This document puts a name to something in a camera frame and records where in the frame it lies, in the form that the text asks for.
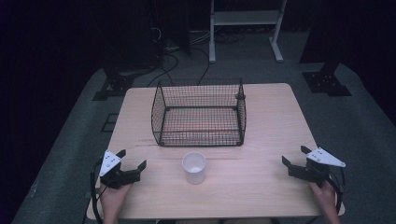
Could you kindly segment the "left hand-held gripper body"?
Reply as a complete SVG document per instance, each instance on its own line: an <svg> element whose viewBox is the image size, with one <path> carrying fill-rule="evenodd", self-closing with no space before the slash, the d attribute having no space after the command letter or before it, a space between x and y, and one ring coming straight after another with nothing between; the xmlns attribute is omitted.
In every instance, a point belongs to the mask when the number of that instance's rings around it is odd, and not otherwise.
<svg viewBox="0 0 396 224"><path fill-rule="evenodd" d="M107 150L102 159L99 171L100 181L102 184L112 188L119 189L122 186L133 184L140 180L140 173L137 168L130 171L121 170L121 158Z"/></svg>

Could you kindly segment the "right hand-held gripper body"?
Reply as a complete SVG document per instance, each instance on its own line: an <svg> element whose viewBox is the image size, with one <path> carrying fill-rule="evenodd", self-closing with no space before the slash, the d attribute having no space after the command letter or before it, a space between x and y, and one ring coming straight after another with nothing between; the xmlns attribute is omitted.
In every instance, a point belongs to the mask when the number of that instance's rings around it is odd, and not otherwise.
<svg viewBox="0 0 396 224"><path fill-rule="evenodd" d="M322 147L312 150L311 153L305 154L305 166L291 164L289 176L293 176L308 182L315 182L319 186L330 176L330 167L345 168L347 165L334 157Z"/></svg>

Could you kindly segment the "white cup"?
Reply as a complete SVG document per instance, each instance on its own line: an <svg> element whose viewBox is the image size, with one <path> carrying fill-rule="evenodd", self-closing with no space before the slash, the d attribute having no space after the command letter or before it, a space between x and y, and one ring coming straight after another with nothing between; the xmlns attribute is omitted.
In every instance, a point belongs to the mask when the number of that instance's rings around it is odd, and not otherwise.
<svg viewBox="0 0 396 224"><path fill-rule="evenodd" d="M200 152L189 152L182 160L185 176L190 184L198 185L205 180L206 159Z"/></svg>

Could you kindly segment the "black wire mesh basket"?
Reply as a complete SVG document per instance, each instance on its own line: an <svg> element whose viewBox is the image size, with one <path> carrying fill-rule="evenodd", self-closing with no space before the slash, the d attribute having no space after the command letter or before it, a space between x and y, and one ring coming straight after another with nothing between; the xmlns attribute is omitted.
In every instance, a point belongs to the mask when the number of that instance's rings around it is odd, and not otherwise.
<svg viewBox="0 0 396 224"><path fill-rule="evenodd" d="M247 107L240 78L166 79L157 84L151 130L161 147L244 144Z"/></svg>

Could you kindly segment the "person's left hand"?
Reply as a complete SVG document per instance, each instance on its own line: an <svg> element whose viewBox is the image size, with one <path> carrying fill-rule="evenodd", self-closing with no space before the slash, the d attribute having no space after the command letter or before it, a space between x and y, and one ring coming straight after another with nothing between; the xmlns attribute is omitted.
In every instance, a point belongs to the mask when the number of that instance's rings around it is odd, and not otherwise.
<svg viewBox="0 0 396 224"><path fill-rule="evenodd" d="M102 194L100 196L103 215L105 217L119 217L126 196L132 185L125 185L119 189L112 189L104 184L100 186Z"/></svg>

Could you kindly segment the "person's right hand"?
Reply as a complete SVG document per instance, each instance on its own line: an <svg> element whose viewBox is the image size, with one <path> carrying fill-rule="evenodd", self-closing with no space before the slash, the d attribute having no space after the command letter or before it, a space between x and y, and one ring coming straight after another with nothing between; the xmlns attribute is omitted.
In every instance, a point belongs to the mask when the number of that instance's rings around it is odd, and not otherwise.
<svg viewBox="0 0 396 224"><path fill-rule="evenodd" d="M323 214L336 211L335 190L328 181L324 181L320 187L317 183L312 182L309 182L308 186L314 195L314 201Z"/></svg>

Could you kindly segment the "black stand base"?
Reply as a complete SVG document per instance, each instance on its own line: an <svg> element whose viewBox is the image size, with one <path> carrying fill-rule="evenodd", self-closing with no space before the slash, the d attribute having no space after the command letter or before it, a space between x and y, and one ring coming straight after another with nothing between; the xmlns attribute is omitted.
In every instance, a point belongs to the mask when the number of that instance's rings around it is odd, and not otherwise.
<svg viewBox="0 0 396 224"><path fill-rule="evenodd" d="M102 88L93 96L94 101L104 101L109 97L121 97L133 86L134 77L120 74L114 67L105 67L106 80Z"/></svg>
<svg viewBox="0 0 396 224"><path fill-rule="evenodd" d="M313 93L327 93L329 96L351 96L348 88L335 75L339 62L326 62L319 71L303 72L303 77Z"/></svg>

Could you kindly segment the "white metal stand frame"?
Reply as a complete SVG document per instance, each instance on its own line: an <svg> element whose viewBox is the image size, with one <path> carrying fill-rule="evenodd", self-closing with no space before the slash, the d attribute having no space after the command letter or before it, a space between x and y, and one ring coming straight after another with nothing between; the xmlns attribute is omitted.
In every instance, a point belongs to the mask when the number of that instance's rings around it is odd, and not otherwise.
<svg viewBox="0 0 396 224"><path fill-rule="evenodd" d="M219 26L245 26L245 25L274 25L275 31L269 37L269 42L275 59L278 63L284 61L277 44L281 24L284 18L288 0L281 0L278 10L259 11L216 11L215 0L211 0L210 23L209 23L209 44L208 61L216 61L215 28Z"/></svg>

